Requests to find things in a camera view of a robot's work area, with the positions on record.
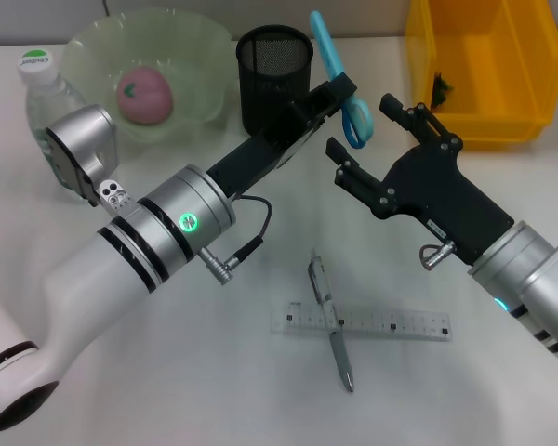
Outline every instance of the water bottle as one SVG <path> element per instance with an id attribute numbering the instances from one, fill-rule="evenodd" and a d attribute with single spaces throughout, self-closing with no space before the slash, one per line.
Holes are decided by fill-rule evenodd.
<path id="1" fill-rule="evenodd" d="M 58 182 L 80 201 L 81 197 L 66 184 L 54 165 L 52 150 L 47 142 L 46 127 L 62 116 L 82 108 L 86 105 L 85 101 L 81 94 L 60 76 L 54 58 L 44 49 L 33 49 L 23 54 L 19 59 L 19 74 L 27 86 L 25 108 L 33 137 Z"/>

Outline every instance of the pink ball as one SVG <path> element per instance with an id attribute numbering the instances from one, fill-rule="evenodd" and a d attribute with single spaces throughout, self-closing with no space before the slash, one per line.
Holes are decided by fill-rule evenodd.
<path id="1" fill-rule="evenodd" d="M 149 67 L 126 72 L 118 83 L 116 98 L 120 112 L 137 124 L 159 124 L 167 119 L 173 107 L 166 78 Z"/>

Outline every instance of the silver pen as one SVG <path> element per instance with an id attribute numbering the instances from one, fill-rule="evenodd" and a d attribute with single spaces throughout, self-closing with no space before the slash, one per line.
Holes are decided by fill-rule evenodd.
<path id="1" fill-rule="evenodd" d="M 339 319 L 337 311 L 335 310 L 335 303 L 331 297 L 331 292 L 328 289 L 326 281 L 325 268 L 323 261 L 314 250 L 312 250 L 310 265 L 308 266 L 308 275 L 312 282 L 314 296 L 318 305 L 323 309 L 325 315 L 325 325 L 328 331 L 328 339 L 330 340 L 331 347 L 333 348 L 333 355 L 339 370 L 339 376 L 343 382 L 343 386 L 353 392 L 353 371 L 350 364 L 350 358 L 347 356 L 347 349 L 345 348 L 345 341 L 343 339 L 343 329 L 339 326 Z"/>

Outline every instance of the black mesh pen holder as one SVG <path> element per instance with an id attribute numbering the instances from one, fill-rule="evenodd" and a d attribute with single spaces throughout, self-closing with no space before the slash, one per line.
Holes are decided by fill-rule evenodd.
<path id="1" fill-rule="evenodd" d="M 284 106 L 310 91 L 310 39 L 282 25 L 256 28 L 238 42 L 242 124 L 257 134 Z"/>

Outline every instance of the transparent ruler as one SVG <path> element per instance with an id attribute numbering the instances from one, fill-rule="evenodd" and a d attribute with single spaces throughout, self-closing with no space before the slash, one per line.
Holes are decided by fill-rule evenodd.
<path id="1" fill-rule="evenodd" d="M 329 320 L 329 326 L 341 326 L 345 333 L 396 339 L 451 340 L 450 321 L 446 313 L 384 310 L 337 303 L 335 307 L 338 319 Z M 325 332 L 325 315 L 316 303 L 292 302 L 275 307 L 271 314 L 271 331 Z"/>

